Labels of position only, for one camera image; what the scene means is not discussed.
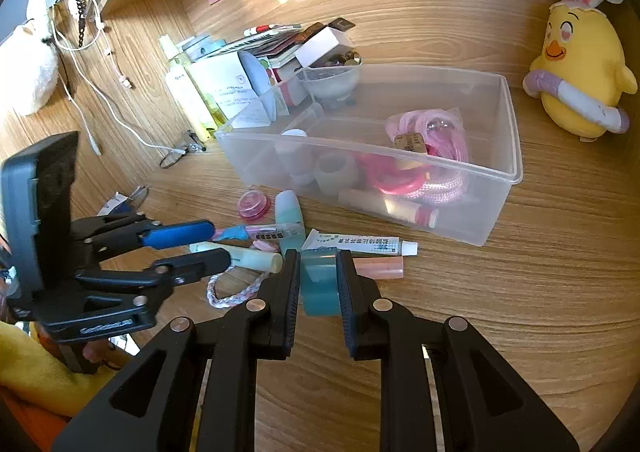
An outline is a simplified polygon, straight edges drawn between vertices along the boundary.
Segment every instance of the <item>clear storage box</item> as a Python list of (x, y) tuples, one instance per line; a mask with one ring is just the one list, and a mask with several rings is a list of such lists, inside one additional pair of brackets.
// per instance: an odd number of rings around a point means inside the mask
[[(262, 108), (270, 125), (260, 123)], [(405, 115), (409, 127), (400, 132), (424, 133), (432, 153), (433, 140), (463, 133), (468, 158), (394, 148), (401, 115), (430, 109), (447, 114), (418, 115), (420, 128)], [(247, 186), (292, 189), (475, 245), (485, 243), (511, 185), (522, 180), (509, 87), (487, 72), (401, 64), (302, 69), (216, 138)]]

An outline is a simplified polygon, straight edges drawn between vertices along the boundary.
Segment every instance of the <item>transparent plastic bin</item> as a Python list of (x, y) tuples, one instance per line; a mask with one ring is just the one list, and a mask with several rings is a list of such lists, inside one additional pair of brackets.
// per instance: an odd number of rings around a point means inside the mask
[[(292, 189), (332, 205), (483, 245), (511, 185), (522, 180), (511, 94), (505, 77), (498, 74), (401, 64), (302, 69), (258, 100), (216, 132), (246, 186)], [(250, 125), (255, 107), (261, 106), (275, 117), (268, 127), (234, 127)], [(393, 148), (385, 120), (432, 108), (457, 109), (468, 163)], [(299, 131), (282, 135), (292, 129), (304, 131), (306, 137)], [(376, 170), (371, 179), (371, 161), (376, 169), (390, 162), (390, 168), (427, 168), (427, 180), (455, 175), (463, 182), (462, 193), (432, 204), (419, 194), (390, 192), (380, 186), (379, 173), (384, 170)], [(382, 175), (382, 181), (389, 178), (394, 183), (397, 175), (392, 172)]]

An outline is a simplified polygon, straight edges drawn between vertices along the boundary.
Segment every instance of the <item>purple and white plush tube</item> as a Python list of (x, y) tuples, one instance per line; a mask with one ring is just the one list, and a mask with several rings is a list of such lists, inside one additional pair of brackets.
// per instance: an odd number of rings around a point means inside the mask
[(629, 128), (629, 117), (624, 110), (605, 105), (600, 100), (591, 98), (548, 70), (532, 70), (525, 76), (522, 86), (532, 98), (538, 98), (540, 92), (551, 94), (587, 121), (600, 125), (609, 132), (622, 134)]

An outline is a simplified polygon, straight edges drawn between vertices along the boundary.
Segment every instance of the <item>orange beak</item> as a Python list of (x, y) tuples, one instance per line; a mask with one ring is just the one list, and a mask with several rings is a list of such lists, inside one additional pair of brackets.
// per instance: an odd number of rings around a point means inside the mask
[(560, 47), (560, 44), (556, 40), (549, 44), (549, 47), (545, 49), (545, 57), (550, 61), (562, 60), (566, 56), (566, 49)]

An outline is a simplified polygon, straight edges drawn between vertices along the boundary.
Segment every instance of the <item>stuffed animal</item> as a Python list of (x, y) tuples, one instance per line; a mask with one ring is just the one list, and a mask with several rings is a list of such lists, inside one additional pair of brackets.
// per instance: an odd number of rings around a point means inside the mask
[(0, 45), (0, 102), (20, 115), (33, 114), (49, 101), (57, 81), (47, 0), (29, 0), (27, 22)]
[(542, 95), (557, 125), (584, 141), (607, 130), (626, 132), (628, 117), (616, 106), (622, 92), (638, 90), (613, 25), (596, 9), (601, 2), (561, 0), (551, 6), (542, 54), (522, 82), (530, 96)]

